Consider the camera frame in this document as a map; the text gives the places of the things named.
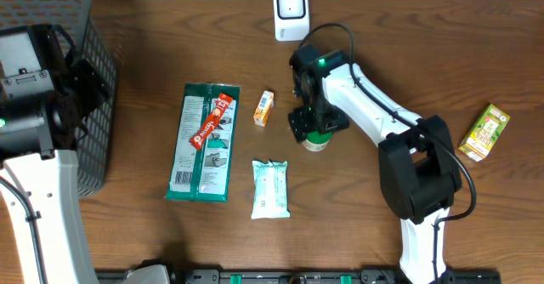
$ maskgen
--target red candy bar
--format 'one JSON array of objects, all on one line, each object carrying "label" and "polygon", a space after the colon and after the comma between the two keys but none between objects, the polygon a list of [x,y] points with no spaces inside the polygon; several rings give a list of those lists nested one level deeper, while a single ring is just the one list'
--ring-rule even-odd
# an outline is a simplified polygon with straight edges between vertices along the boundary
[{"label": "red candy bar", "polygon": [[215,109],[213,109],[210,115],[208,115],[201,129],[198,130],[198,133],[189,139],[189,142],[196,148],[197,151],[202,149],[204,140],[206,140],[207,136],[210,135],[215,127],[218,126],[221,117],[231,102],[232,97],[223,93],[219,94],[219,99],[215,102]]}]

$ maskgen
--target basket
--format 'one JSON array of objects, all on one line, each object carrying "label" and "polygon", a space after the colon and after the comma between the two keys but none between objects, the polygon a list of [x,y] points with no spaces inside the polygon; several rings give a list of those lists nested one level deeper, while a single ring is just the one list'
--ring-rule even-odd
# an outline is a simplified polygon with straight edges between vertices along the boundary
[{"label": "basket", "polygon": [[[117,89],[116,67],[90,19],[90,9],[91,0],[0,0],[0,30],[34,24],[62,25],[113,92],[99,109],[83,118],[88,135],[77,145],[79,196],[93,195],[104,184]],[[68,42],[61,35],[57,38],[66,55]],[[77,138],[83,135],[81,129],[76,130]]]}]

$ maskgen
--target wood grain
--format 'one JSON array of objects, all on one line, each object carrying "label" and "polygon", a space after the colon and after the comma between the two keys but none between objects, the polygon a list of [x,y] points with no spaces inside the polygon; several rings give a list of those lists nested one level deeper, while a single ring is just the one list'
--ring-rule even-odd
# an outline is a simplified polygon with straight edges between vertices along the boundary
[{"label": "wood grain", "polygon": [[[512,119],[489,159],[460,155],[479,193],[473,214],[447,224],[445,261],[497,268],[504,283],[544,277],[544,0],[310,0],[312,24],[340,21],[355,33],[356,60],[391,98],[438,114],[458,144],[494,103]],[[127,269],[165,256],[225,269],[347,269],[396,265],[399,220],[383,200],[377,150],[354,125],[320,153],[294,145],[286,115],[289,57],[274,39],[272,0],[93,0],[93,18],[121,75],[110,171],[81,200],[97,269]],[[330,29],[312,41],[346,48]],[[241,87],[229,202],[166,202],[187,82]],[[269,125],[253,125],[264,89],[277,93]],[[290,219],[250,220],[251,160],[289,161]],[[468,205],[456,195],[453,213]],[[0,275],[21,282],[4,205]]]}]

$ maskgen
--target green and yellow carton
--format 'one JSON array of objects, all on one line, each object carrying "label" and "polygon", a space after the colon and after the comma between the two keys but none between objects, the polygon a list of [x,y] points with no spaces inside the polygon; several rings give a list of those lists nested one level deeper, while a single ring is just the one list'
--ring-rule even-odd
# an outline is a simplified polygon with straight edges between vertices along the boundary
[{"label": "green and yellow carton", "polygon": [[510,116],[494,105],[485,109],[461,142],[459,150],[476,162],[483,160],[507,126]]}]

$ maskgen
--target green lid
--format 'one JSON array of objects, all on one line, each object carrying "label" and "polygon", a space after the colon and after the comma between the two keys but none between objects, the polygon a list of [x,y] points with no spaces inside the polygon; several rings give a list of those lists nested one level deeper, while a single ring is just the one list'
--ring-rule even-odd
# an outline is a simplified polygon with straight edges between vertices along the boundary
[{"label": "green lid", "polygon": [[314,131],[312,133],[308,133],[308,136],[306,137],[306,140],[312,144],[320,145],[324,144],[329,141],[332,137],[332,132],[320,134],[317,131]]}]

